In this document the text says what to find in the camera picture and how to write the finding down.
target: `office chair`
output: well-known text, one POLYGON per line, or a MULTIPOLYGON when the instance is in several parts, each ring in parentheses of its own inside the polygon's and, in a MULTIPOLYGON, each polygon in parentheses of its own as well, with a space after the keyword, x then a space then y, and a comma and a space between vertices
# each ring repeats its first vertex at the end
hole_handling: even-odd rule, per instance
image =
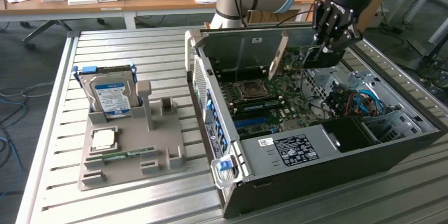
MULTIPOLYGON (((97 19, 97 22, 101 24, 101 25, 105 25, 106 24, 106 21, 105 19, 102 18, 98 18, 97 19)), ((34 32, 31 34, 29 34, 29 36, 22 40, 26 44, 26 48, 29 50, 35 50, 37 49, 37 45, 33 44, 33 43, 29 43, 30 40, 33 40, 33 38, 35 38, 39 34, 42 34, 53 25, 61 25, 62 27, 65 27, 65 29, 67 31, 74 31, 71 29, 71 27, 69 26, 69 24, 66 24, 66 22, 63 20, 49 20, 46 21, 42 26, 38 27, 37 30, 34 30, 34 32)), ((29 22, 21 22, 21 26, 25 27, 25 28, 30 28, 31 25, 29 22)))

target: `blue hard drive label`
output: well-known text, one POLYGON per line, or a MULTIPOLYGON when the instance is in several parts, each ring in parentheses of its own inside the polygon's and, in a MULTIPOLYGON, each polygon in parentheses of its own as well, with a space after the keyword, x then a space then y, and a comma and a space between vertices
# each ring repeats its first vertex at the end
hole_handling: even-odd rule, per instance
POLYGON ((287 166, 298 165, 319 159, 318 153, 305 134, 274 141, 283 163, 287 166))
POLYGON ((130 99, 123 94, 125 83, 110 83, 95 86, 95 91, 103 111, 110 115, 121 115, 131 110, 130 99))

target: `slotted table surface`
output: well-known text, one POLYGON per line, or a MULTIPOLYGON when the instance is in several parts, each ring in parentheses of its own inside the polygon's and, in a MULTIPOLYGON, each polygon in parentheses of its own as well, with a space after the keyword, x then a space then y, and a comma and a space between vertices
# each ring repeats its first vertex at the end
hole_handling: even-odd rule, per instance
MULTIPOLYGON (((448 139, 413 154, 389 172, 318 192, 235 219, 222 218, 185 67, 185 33, 201 27, 87 31, 67 39, 59 74, 27 182, 18 223, 439 223, 448 219, 448 139), (89 100, 73 66, 126 65, 150 80, 150 100, 179 105, 189 169, 106 188, 79 191, 89 100)), ((446 109, 381 56, 375 62, 431 111, 446 109)), ((355 70, 366 67, 346 57, 355 70)))

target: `chair wheel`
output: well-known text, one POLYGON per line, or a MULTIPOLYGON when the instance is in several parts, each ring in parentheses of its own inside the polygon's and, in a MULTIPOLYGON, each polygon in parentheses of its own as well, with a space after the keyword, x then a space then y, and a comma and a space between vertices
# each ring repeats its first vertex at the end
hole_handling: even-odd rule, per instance
POLYGON ((29 22, 25 22, 25 21, 21 21, 21 26, 22 26, 23 28, 31 28, 30 23, 29 23, 29 22))
POLYGON ((106 21, 105 21, 105 19, 102 19, 102 18, 98 18, 98 19, 97 19, 97 22, 98 22, 101 25, 105 25, 105 24, 106 24, 106 21))
POLYGON ((31 44, 31 43, 26 43, 26 48, 29 50, 37 50, 37 45, 35 44, 31 44))

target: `blue cable on floor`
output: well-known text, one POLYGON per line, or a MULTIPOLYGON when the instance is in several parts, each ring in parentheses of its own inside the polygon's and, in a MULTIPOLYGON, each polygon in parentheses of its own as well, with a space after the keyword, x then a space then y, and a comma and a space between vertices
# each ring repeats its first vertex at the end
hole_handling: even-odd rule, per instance
POLYGON ((14 126, 25 118, 25 116, 27 115, 27 112, 29 112, 29 108, 27 108, 27 105, 23 104, 22 102, 10 102, 10 101, 6 101, 3 99, 0 99, 0 102, 9 103, 9 104, 17 104, 17 105, 23 106, 23 114, 22 114, 22 116, 11 124, 9 124, 7 126, 0 127, 0 129, 6 129, 6 128, 14 126))
POLYGON ((9 144, 11 146, 11 149, 13 149, 13 153, 15 154, 15 158, 17 158, 17 161, 18 161, 18 166, 19 166, 19 178, 18 178, 18 181, 15 182, 15 184, 10 187, 10 189, 0 195, 0 199, 9 194, 9 192, 11 192, 15 187, 19 185, 21 183, 21 180, 22 180, 22 166, 21 166, 21 161, 19 161, 19 155, 18 155, 18 152, 17 152, 17 148, 14 147, 14 144, 10 142, 10 140, 5 137, 0 136, 0 140, 6 142, 6 144, 9 144))

